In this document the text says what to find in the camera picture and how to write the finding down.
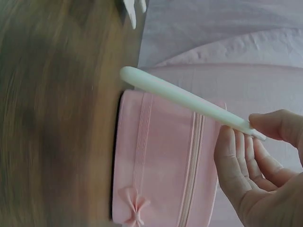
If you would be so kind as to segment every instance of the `zipper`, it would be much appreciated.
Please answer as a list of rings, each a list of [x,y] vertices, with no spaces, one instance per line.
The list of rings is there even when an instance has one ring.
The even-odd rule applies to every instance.
[[[193,136],[191,139],[191,146],[190,146],[187,183],[186,183],[186,188],[183,198],[183,206],[181,208],[178,227],[186,227],[189,210],[192,203],[196,172],[197,172],[197,167],[200,157],[199,150],[200,150],[201,137],[203,133],[203,125],[204,125],[203,119],[204,118],[202,115],[194,112]]]

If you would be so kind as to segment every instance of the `white hair tool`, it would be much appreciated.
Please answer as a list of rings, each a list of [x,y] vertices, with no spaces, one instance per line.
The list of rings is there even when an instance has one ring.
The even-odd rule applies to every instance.
[[[137,88],[157,94],[204,116],[212,117],[247,135],[260,140],[266,139],[265,135],[251,127],[250,122],[147,72],[133,67],[123,67],[120,75],[122,80]]]

